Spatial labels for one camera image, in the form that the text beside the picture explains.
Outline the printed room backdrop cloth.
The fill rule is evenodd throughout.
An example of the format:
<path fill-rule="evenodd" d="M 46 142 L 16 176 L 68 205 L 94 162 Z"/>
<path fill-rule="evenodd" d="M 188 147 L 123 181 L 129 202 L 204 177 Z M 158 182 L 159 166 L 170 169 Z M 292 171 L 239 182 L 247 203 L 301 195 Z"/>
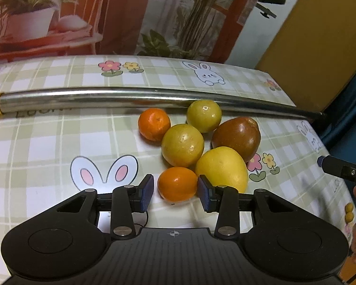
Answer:
<path fill-rule="evenodd" d="M 0 0 L 0 62 L 147 55 L 224 63 L 258 0 Z"/>

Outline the checkered bunny tablecloth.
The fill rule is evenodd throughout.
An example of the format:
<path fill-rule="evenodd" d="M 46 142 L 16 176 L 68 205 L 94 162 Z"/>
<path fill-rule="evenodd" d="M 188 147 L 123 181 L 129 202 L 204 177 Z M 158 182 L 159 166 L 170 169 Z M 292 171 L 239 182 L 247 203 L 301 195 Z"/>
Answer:
<path fill-rule="evenodd" d="M 0 62 L 0 93 L 65 87 L 152 87 L 204 91 L 274 103 L 291 99 L 269 75 L 211 64 L 215 84 L 200 81 L 198 62 L 131 56 L 48 57 Z M 0 244 L 17 224 L 88 184 L 110 192 L 117 177 L 138 184 L 167 167 L 159 145 L 138 131 L 138 109 L 22 111 L 0 117 Z M 262 141 L 248 165 L 248 191 L 268 189 L 338 227 L 347 237 L 356 207 L 345 182 L 317 165 L 327 150 L 308 122 L 257 119 Z M 0 252 L 0 284 L 9 276 Z"/>

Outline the dark red apple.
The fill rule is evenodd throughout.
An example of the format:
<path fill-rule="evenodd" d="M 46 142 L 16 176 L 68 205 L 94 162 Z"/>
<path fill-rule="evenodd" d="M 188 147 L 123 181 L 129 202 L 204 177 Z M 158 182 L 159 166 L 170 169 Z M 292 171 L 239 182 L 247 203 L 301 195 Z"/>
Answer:
<path fill-rule="evenodd" d="M 258 123 L 250 117 L 230 119 L 217 127 L 211 139 L 211 146 L 230 147 L 237 151 L 247 163 L 255 155 L 261 141 Z"/>

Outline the yellow lemon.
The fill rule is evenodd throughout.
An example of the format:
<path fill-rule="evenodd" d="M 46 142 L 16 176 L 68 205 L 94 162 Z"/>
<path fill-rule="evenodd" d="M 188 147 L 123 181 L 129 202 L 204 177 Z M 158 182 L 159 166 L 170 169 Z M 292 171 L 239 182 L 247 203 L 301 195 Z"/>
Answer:
<path fill-rule="evenodd" d="M 206 176 L 214 187 L 226 185 L 244 193 L 248 186 L 246 163 L 230 147 L 217 147 L 205 152 L 196 163 L 195 173 Z"/>

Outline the green yellow plum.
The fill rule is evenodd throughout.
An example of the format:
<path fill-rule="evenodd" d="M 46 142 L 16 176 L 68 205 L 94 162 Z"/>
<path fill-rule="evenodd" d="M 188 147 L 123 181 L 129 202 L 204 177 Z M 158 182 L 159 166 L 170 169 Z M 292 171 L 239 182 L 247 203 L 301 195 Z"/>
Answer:
<path fill-rule="evenodd" d="M 202 156 L 204 138 L 192 125 L 177 124 L 164 134 L 161 143 L 163 158 L 174 167 L 190 167 Z"/>
<path fill-rule="evenodd" d="M 196 100 L 191 103 L 186 112 L 186 121 L 200 133 L 210 133 L 220 124 L 222 110 L 212 100 Z"/>

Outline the orange tangerine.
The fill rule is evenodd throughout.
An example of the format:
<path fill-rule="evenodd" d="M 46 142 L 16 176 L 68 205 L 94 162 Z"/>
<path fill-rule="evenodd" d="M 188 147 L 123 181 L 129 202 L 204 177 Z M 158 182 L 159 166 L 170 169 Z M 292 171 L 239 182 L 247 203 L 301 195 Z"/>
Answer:
<path fill-rule="evenodd" d="M 170 118 L 162 109 L 149 108 L 139 115 L 139 132 L 144 138 L 152 142 L 160 142 L 170 127 Z"/>
<path fill-rule="evenodd" d="M 157 189 L 161 197 L 171 203 L 189 200 L 197 192 L 198 177 L 185 167 L 166 169 L 158 178 Z"/>

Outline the wooden door panel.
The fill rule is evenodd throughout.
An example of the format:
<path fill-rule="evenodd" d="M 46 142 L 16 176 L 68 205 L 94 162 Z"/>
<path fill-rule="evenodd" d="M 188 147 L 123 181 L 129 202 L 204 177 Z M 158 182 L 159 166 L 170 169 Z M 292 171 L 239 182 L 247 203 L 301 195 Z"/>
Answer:
<path fill-rule="evenodd" d="M 297 0 L 257 69 L 297 107 L 324 110 L 356 73 L 356 0 Z"/>

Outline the telescopic metal pole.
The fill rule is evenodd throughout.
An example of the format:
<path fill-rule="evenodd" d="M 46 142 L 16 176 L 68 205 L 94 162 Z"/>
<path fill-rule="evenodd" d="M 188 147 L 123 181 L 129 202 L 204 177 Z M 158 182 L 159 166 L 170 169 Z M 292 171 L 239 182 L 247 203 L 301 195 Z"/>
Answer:
<path fill-rule="evenodd" d="M 238 113 L 315 120 L 321 112 L 306 111 L 292 105 L 241 96 L 201 91 L 137 87 L 81 87 L 0 93 L 0 115 L 18 111 L 82 108 L 187 108 L 197 100 L 212 100 L 221 110 Z"/>

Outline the exercise bike seat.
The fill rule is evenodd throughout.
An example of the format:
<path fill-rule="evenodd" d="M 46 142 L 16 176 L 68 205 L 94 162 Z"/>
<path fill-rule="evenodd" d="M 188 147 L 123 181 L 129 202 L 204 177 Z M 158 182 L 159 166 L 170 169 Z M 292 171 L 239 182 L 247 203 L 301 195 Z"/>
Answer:
<path fill-rule="evenodd" d="M 262 3 L 274 4 L 274 5 L 284 5 L 286 0 L 258 0 L 258 3 L 255 4 L 255 7 L 259 9 L 260 14 L 269 19 L 270 17 L 276 18 L 276 14 L 274 14 L 270 9 L 266 8 L 262 5 Z"/>

